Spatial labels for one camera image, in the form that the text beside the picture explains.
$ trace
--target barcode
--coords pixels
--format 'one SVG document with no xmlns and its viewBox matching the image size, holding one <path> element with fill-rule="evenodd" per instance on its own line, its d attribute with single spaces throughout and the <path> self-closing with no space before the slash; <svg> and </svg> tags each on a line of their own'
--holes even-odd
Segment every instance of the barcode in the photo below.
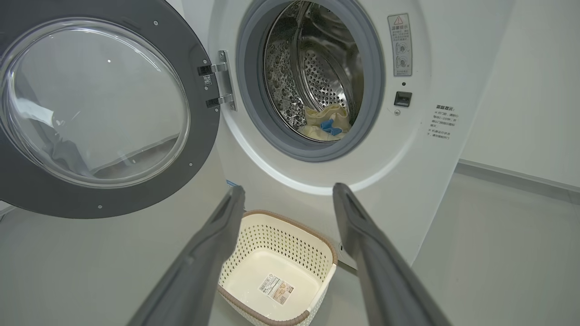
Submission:
<svg viewBox="0 0 580 326">
<path fill-rule="evenodd" d="M 266 286 L 270 283 L 271 279 L 272 279 L 272 276 L 268 276 L 266 278 L 266 280 L 264 281 L 264 283 L 262 283 L 262 286 L 260 287 L 260 291 L 264 292 L 264 289 L 266 289 Z"/>
</svg>

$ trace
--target blue cloth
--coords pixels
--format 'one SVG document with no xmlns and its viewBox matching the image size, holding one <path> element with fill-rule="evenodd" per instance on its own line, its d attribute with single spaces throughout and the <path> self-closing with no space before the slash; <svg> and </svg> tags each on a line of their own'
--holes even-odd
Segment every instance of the blue cloth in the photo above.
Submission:
<svg viewBox="0 0 580 326">
<path fill-rule="evenodd" d="M 334 119 L 330 119 L 328 121 L 324 121 L 323 123 L 320 124 L 320 129 L 328 132 L 332 136 L 338 135 L 339 133 L 342 132 L 342 129 L 332 127 L 332 123 L 333 122 L 334 122 Z"/>
</svg>

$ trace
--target basket bottom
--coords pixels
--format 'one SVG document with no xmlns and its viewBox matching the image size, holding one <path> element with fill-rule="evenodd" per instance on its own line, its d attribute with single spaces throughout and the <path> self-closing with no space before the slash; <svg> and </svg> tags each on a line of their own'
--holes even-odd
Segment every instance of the basket bottom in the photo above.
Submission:
<svg viewBox="0 0 580 326">
<path fill-rule="evenodd" d="M 260 290 L 271 274 L 294 287 L 283 305 L 265 294 L 267 290 Z M 316 276 L 292 260 L 268 249 L 258 249 L 232 271 L 223 287 L 257 313 L 284 321 L 302 314 L 321 285 Z"/>
</svg>

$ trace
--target yellow cloth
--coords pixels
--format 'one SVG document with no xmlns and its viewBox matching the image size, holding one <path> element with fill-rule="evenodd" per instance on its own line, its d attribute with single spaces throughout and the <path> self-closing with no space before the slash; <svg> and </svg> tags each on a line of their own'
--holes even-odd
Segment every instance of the yellow cloth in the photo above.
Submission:
<svg viewBox="0 0 580 326">
<path fill-rule="evenodd" d="M 306 125 L 298 128 L 298 132 L 312 139 L 326 142 L 340 140 L 342 137 L 346 136 L 346 133 L 351 128 L 349 123 L 349 113 L 340 104 L 331 104 L 320 112 L 305 107 L 304 114 L 306 117 Z M 342 132 L 336 136 L 332 136 L 330 133 L 320 128 L 321 123 L 330 119 L 333 119 L 333 128 L 342 129 Z"/>
</svg>

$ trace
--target white basket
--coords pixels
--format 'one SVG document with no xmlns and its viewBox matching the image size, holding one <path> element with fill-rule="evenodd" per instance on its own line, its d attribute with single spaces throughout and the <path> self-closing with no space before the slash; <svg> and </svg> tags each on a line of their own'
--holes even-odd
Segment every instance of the white basket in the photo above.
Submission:
<svg viewBox="0 0 580 326">
<path fill-rule="evenodd" d="M 278 214 L 251 211 L 242 219 L 217 290 L 254 325 L 307 326 L 336 263 L 334 247 L 316 231 Z"/>
</svg>

